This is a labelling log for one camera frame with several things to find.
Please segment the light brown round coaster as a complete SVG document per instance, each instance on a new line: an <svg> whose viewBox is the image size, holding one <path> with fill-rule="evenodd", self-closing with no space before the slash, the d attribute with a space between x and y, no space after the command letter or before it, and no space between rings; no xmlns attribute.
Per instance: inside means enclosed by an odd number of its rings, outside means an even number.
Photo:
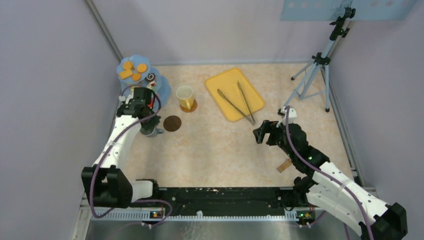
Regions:
<svg viewBox="0 0 424 240"><path fill-rule="evenodd" d="M179 101L179 106L180 109L185 112L185 113L191 113L194 112L197 107L198 107L198 103L195 99L193 100L180 100Z"/></svg>

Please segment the square orange biscuit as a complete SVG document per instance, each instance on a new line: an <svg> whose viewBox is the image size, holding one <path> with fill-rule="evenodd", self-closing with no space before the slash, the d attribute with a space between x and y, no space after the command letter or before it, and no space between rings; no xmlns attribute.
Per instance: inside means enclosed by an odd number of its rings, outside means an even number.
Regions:
<svg viewBox="0 0 424 240"><path fill-rule="evenodd" d="M134 73L131 69L125 69L125 70L121 71L118 75L122 80L124 80L126 78L131 77L133 74Z"/></svg>

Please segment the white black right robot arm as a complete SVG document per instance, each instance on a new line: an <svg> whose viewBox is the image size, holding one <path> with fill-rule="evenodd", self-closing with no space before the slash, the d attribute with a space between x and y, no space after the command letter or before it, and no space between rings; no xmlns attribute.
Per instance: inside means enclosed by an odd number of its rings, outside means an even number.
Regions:
<svg viewBox="0 0 424 240"><path fill-rule="evenodd" d="M401 240L408 233L407 212L399 203L375 197L309 144L296 123L287 126L264 120L252 131L257 144L277 146L292 165L306 176L294 185L293 200L299 206L314 205L349 226L362 240Z"/></svg>

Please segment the grey handled mug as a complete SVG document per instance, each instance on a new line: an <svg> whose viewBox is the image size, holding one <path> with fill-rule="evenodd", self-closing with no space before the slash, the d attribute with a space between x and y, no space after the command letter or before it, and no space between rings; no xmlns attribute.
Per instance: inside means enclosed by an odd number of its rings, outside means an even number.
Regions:
<svg viewBox="0 0 424 240"><path fill-rule="evenodd" d="M139 132L148 138L154 138L157 135L163 134L165 130L158 127L159 121L156 123L153 120L142 123Z"/></svg>

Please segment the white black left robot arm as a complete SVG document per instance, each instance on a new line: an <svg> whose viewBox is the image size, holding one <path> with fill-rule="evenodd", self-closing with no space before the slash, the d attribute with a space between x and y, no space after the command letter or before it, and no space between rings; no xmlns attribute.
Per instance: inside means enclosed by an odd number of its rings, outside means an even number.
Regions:
<svg viewBox="0 0 424 240"><path fill-rule="evenodd" d="M141 199L147 206L160 202L153 180L130 182L124 174L131 146L137 135L155 137L161 117L154 105L161 105L158 95L146 87L136 87L119 106L112 132L104 149L92 166L81 172L81 180L89 205L104 208L127 208Z"/></svg>

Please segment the yellow handled cream mug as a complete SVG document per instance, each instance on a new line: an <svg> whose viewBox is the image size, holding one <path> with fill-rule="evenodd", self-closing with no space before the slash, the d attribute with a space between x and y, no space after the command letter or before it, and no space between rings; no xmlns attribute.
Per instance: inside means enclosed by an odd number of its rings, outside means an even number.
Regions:
<svg viewBox="0 0 424 240"><path fill-rule="evenodd" d="M180 100L194 100L193 89L187 85L180 86L176 90L176 97L179 103L180 103Z"/></svg>

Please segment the blue three-tier cake stand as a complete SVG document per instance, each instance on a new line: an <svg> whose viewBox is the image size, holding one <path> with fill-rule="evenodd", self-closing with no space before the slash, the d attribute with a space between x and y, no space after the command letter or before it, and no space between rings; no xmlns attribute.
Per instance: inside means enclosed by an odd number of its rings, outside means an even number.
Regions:
<svg viewBox="0 0 424 240"><path fill-rule="evenodd" d="M120 78L119 73L124 71L123 63L125 61L131 61L133 63L133 69L132 69L133 73L138 73L136 68L139 64L148 65L148 70L144 73L141 73L140 81L134 82L132 80L132 76L126 79ZM142 88L142 87L147 88L147 85L150 82L146 82L145 77L149 73L156 74L156 80L154 81L156 83L156 91L154 92L159 96L162 102L162 107L164 107L167 104L172 93L171 86L168 82L168 79L165 76L161 75L160 71L157 68L151 65L150 60L147 57L135 54L130 57L123 58L120 61L120 64L116 67L116 73L121 85L121 94L120 94L121 96L128 96L129 94L133 94L134 88Z"/></svg>

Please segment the yellow serving tray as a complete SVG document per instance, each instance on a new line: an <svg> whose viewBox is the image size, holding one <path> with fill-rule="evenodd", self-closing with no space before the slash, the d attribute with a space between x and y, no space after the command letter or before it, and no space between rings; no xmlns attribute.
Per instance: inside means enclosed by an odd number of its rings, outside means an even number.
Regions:
<svg viewBox="0 0 424 240"><path fill-rule="evenodd" d="M263 97L239 68L228 69L207 79L204 84L229 122L239 121L243 116L219 95L218 90L245 115L255 113L266 105Z"/></svg>

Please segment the small wooden block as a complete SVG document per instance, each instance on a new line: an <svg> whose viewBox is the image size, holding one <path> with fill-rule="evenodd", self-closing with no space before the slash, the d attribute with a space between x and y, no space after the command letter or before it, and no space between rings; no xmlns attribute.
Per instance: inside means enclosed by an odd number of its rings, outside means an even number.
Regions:
<svg viewBox="0 0 424 240"><path fill-rule="evenodd" d="M291 165L292 165L293 163L292 163L292 160L290 159L290 158L288 158L288 159L286 159L282 164L280 164L278 167L277 167L277 171L279 172L279 173L282 173L282 172L284 172L286 169L288 169Z"/></svg>

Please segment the green cream puff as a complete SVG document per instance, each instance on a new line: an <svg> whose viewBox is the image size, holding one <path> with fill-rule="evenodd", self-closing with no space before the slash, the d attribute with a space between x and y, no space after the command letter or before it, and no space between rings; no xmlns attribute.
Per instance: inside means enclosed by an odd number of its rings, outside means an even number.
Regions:
<svg viewBox="0 0 424 240"><path fill-rule="evenodd" d="M151 89L151 90L153 90L153 91L156 91L156 83L155 83L155 82L150 82L150 83L147 85L147 88L148 88L148 89Z"/></svg>

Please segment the round orange biscuit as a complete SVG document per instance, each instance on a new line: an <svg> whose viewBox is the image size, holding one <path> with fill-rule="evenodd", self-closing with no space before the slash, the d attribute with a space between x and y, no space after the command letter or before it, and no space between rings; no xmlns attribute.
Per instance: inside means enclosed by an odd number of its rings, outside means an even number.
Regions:
<svg viewBox="0 0 424 240"><path fill-rule="evenodd" d="M124 70L132 70L132 69L134 68L134 66L133 66L133 63L132 63L130 60L128 60L128 61L125 61L125 62L122 64L122 68L123 68Z"/></svg>
<svg viewBox="0 0 424 240"><path fill-rule="evenodd" d="M145 63L141 63L136 67L138 73L145 73L148 70L148 65Z"/></svg>
<svg viewBox="0 0 424 240"><path fill-rule="evenodd" d="M134 82L138 82L138 81L140 81L140 80L141 80L141 78L142 78L142 74L141 74L141 73L139 73L139 72L134 73L134 74L132 75L132 77L131 77L131 79L132 79Z"/></svg>

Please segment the dark brown round coaster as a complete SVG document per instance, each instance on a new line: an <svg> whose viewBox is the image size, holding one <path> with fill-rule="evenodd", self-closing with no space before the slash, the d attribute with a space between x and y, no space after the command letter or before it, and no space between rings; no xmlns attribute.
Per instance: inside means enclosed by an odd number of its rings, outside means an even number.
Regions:
<svg viewBox="0 0 424 240"><path fill-rule="evenodd" d="M180 129L182 120L176 115L170 115L163 121L163 128L168 132L175 132Z"/></svg>

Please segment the chocolate swirl roll cake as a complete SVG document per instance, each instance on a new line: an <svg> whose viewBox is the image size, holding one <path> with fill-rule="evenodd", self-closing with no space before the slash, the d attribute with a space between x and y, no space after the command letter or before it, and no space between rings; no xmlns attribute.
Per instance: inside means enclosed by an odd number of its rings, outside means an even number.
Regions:
<svg viewBox="0 0 424 240"><path fill-rule="evenodd" d="M144 78L144 80L147 82L147 83L151 83L151 82L154 82L155 80L156 80L156 74L155 73L149 73L145 78Z"/></svg>

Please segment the round orange biscuit top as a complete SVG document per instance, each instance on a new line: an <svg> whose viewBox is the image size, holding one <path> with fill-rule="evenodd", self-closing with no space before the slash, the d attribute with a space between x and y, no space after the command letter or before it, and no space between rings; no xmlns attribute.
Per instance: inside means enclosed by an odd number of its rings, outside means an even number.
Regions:
<svg viewBox="0 0 424 240"><path fill-rule="evenodd" d="M136 67L138 73L145 73L148 70L148 65L145 63L141 63Z"/></svg>

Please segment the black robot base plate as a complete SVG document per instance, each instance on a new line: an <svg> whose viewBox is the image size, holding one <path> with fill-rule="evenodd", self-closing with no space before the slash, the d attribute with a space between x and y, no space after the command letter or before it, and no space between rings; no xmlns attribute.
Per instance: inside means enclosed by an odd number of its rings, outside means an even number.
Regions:
<svg viewBox="0 0 424 240"><path fill-rule="evenodd" d="M131 203L132 208L158 207L171 216L206 217L283 216L289 210L309 209L304 194L292 187L160 187L146 203Z"/></svg>

